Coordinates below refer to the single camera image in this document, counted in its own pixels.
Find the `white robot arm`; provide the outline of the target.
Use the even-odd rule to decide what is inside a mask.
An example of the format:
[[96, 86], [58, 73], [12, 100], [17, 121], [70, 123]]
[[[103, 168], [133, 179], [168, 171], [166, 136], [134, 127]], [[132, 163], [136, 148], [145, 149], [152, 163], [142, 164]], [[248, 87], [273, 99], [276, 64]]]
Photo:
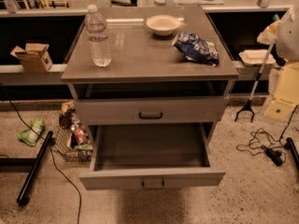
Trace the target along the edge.
[[299, 105], [299, 6], [295, 5], [279, 21], [267, 26], [257, 38], [276, 45], [277, 55], [287, 60], [278, 72], [278, 81], [264, 113], [272, 119], [285, 119]]

